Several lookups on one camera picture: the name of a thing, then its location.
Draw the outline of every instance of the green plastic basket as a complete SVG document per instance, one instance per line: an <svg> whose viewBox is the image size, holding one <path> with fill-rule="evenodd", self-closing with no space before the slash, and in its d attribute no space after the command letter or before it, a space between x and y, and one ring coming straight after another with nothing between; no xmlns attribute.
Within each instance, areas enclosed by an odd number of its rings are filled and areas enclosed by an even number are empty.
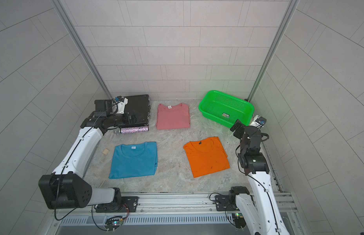
<svg viewBox="0 0 364 235"><path fill-rule="evenodd" d="M204 117L231 128L237 119L247 126L254 113L254 106L247 101L213 90L204 96L199 110Z"/></svg>

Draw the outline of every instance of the pink t-shirt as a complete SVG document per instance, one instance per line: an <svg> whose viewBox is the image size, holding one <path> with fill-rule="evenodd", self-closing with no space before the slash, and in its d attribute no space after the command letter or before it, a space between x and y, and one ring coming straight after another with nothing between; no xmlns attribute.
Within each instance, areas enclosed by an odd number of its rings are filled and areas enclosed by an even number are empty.
<svg viewBox="0 0 364 235"><path fill-rule="evenodd" d="M158 130L190 128L188 105L180 103L175 106L164 106L159 104L156 126Z"/></svg>

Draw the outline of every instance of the white tiled wall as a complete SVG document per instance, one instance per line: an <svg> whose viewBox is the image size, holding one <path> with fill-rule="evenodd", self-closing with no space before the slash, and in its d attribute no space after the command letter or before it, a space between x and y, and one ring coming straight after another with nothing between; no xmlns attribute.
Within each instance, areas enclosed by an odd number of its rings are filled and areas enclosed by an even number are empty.
<svg viewBox="0 0 364 235"><path fill-rule="evenodd" d="M109 90L147 92L153 99L201 99L212 89L246 99L288 6L288 1L61 2Z"/></svg>
<svg viewBox="0 0 364 235"><path fill-rule="evenodd" d="M0 234L37 232L41 175L105 98L48 0L0 1Z"/></svg>
<svg viewBox="0 0 364 235"><path fill-rule="evenodd" d="M301 0L253 103L309 233L364 232L364 0Z"/></svg>

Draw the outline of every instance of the sparkly cylinder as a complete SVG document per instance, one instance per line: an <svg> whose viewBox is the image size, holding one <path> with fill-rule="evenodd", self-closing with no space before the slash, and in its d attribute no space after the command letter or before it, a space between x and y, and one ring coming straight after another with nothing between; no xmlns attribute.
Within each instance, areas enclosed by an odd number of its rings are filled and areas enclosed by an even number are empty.
<svg viewBox="0 0 364 235"><path fill-rule="evenodd" d="M121 128L121 133L122 134L142 132L142 131L148 131L148 126L124 127L124 128Z"/></svg>

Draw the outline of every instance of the mounting plate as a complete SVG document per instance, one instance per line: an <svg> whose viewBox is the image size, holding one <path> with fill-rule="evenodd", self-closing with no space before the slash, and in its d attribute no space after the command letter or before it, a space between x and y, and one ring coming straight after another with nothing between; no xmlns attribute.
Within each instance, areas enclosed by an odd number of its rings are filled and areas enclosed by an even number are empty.
<svg viewBox="0 0 364 235"><path fill-rule="evenodd" d="M225 211L226 207L229 206L229 195L215 195L216 201L216 210L217 211ZM232 205L227 209L227 211L239 211L239 209L235 209L235 205Z"/></svg>

